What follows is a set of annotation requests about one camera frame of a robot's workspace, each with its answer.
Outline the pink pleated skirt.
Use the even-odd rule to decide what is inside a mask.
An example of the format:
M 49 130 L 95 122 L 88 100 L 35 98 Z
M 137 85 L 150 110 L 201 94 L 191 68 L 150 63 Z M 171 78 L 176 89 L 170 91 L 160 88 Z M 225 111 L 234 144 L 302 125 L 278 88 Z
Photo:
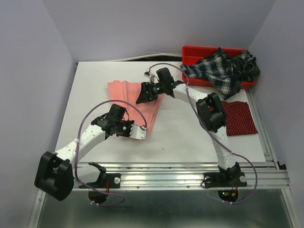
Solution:
M 115 80 L 107 84 L 108 92 L 111 100 L 126 101 L 135 106 L 139 111 L 136 111 L 131 106 L 118 102 L 118 105 L 124 106 L 127 109 L 125 117 L 134 120 L 138 126 L 147 126 L 147 132 L 150 132 L 155 123 L 157 113 L 164 95 L 159 95 L 156 101 L 137 104 L 136 100 L 141 91 L 140 83 L 130 83 L 127 81 Z

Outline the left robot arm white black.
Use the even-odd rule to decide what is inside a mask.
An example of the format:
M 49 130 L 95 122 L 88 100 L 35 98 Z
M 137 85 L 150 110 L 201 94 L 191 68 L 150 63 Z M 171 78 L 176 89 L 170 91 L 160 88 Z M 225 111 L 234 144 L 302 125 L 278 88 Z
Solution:
M 62 201 L 73 189 L 90 189 L 89 199 L 96 205 L 103 204 L 110 195 L 111 186 L 118 188 L 115 179 L 119 174 L 107 175 L 106 168 L 96 162 L 79 167 L 79 161 L 100 143 L 115 135 L 144 140 L 146 128 L 137 126 L 134 120 L 125 119 L 125 107 L 113 104 L 110 110 L 96 117 L 88 127 L 78 129 L 77 137 L 55 152 L 45 152 L 38 164 L 34 185 Z

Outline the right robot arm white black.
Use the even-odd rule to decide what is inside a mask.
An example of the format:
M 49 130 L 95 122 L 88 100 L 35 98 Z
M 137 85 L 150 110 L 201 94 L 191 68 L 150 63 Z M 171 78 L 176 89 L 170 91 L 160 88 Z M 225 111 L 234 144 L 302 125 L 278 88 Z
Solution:
M 166 67 L 157 70 L 156 73 L 157 75 L 154 75 L 149 69 L 144 73 L 149 81 L 141 83 L 141 91 L 136 103 L 155 101 L 159 95 L 166 94 L 190 104 L 199 123 L 212 138 L 218 158 L 220 183 L 223 185 L 233 183 L 236 175 L 240 173 L 240 167 L 228 148 L 227 114 L 219 96 L 216 93 L 199 92 L 180 80 L 174 80 Z

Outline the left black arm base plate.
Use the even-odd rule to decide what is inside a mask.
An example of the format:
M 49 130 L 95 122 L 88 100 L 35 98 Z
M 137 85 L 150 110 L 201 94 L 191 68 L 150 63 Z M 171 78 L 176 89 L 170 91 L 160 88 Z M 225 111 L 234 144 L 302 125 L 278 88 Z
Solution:
M 110 189 L 119 189 L 121 185 L 120 173 L 107 173 L 106 168 L 98 163 L 90 162 L 83 167 L 77 169 L 77 181 L 79 188 L 87 188 L 88 199 L 90 203 L 96 206 L 106 206 L 105 202 L 111 195 Z

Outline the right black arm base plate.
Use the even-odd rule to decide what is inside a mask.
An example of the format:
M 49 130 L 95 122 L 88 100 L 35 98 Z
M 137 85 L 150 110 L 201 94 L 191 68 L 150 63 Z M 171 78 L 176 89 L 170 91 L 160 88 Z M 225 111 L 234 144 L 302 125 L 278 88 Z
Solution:
M 247 186 L 247 180 L 244 173 L 241 172 L 236 177 L 229 178 L 221 172 L 207 172 L 203 174 L 200 183 L 204 189 L 216 188 L 218 197 L 228 203 L 236 203 L 239 196 L 239 188 Z

